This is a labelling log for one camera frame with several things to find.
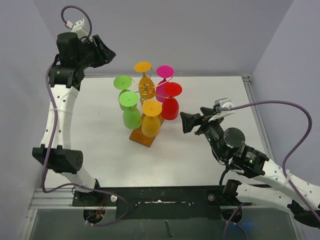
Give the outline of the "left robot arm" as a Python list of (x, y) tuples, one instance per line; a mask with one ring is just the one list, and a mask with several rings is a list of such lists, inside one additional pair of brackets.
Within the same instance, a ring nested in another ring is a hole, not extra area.
[(45, 76), (50, 98), (45, 133), (40, 146), (32, 149), (32, 156), (43, 166), (43, 192), (48, 192), (45, 181), (48, 170), (52, 170), (67, 178), (67, 186), (84, 193), (84, 200), (95, 206), (102, 199), (102, 193), (97, 189), (99, 182), (83, 166), (82, 151), (71, 147), (73, 109), (85, 69), (110, 63), (116, 53), (98, 35), (79, 37), (75, 32), (64, 32), (58, 35), (56, 45), (58, 54)]

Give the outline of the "orange wine glass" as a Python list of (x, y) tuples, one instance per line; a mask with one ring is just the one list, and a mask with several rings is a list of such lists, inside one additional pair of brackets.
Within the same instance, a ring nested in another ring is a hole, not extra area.
[(137, 73), (142, 73), (142, 78), (138, 83), (138, 90), (140, 98), (144, 101), (150, 100), (156, 95), (156, 87), (152, 81), (153, 68), (148, 61), (140, 61), (134, 66)]
[(141, 131), (149, 138), (156, 137), (161, 129), (159, 115), (162, 112), (162, 105), (157, 100), (147, 100), (142, 105), (144, 118), (142, 120)]

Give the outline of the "green wine glass front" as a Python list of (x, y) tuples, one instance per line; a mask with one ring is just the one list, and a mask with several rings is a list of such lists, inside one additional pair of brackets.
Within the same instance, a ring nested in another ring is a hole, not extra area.
[(118, 101), (123, 108), (123, 123), (128, 129), (138, 129), (142, 124), (141, 113), (137, 108), (140, 98), (133, 91), (125, 91), (120, 94)]

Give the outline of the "orange wine glass front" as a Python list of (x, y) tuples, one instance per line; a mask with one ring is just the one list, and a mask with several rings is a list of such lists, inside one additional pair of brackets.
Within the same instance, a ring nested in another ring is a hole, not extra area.
[(144, 101), (150, 100), (156, 95), (156, 87), (152, 81), (153, 68), (148, 61), (140, 61), (134, 66), (137, 73), (142, 73), (142, 78), (138, 83), (138, 90), (140, 98)]

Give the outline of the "green wine glass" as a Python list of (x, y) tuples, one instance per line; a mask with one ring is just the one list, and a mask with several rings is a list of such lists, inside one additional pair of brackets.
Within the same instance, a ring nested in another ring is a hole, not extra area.
[(138, 129), (142, 124), (141, 113), (137, 108), (140, 98), (133, 91), (125, 91), (120, 94), (118, 101), (123, 108), (123, 123), (128, 129)]
[(119, 93), (119, 97), (120, 97), (121, 94), (130, 91), (129, 88), (131, 87), (132, 83), (133, 83), (133, 80), (130, 76), (119, 75), (114, 79), (113, 86), (117, 90), (120, 90), (120, 93)]

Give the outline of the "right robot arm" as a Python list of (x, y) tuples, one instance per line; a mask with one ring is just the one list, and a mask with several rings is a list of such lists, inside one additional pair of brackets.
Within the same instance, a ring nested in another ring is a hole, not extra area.
[(237, 201), (276, 208), (290, 214), (309, 227), (320, 226), (320, 187), (311, 184), (286, 169), (286, 162), (278, 165), (259, 150), (245, 143), (245, 135), (238, 128), (223, 130), (221, 122), (233, 114), (231, 102), (218, 103), (213, 108), (201, 107), (201, 113), (181, 112), (183, 132), (195, 126), (195, 135), (204, 135), (214, 158), (232, 172), (270, 186), (263, 190), (238, 180), (229, 179), (222, 192), (230, 205)]

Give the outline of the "magenta wine glass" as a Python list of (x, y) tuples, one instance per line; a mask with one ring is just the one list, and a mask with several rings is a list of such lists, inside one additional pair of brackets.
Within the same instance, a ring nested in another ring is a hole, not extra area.
[(162, 78), (155, 88), (155, 98), (157, 101), (163, 103), (168, 95), (164, 91), (164, 87), (174, 75), (174, 69), (170, 65), (161, 65), (157, 68), (156, 74)]

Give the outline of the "red wine glass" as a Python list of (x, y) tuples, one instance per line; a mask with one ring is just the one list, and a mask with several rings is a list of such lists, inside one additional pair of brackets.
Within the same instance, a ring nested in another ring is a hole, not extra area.
[(169, 82), (164, 87), (164, 92), (168, 97), (162, 103), (161, 116), (168, 121), (175, 120), (179, 115), (179, 103), (176, 99), (183, 91), (182, 86), (176, 82)]

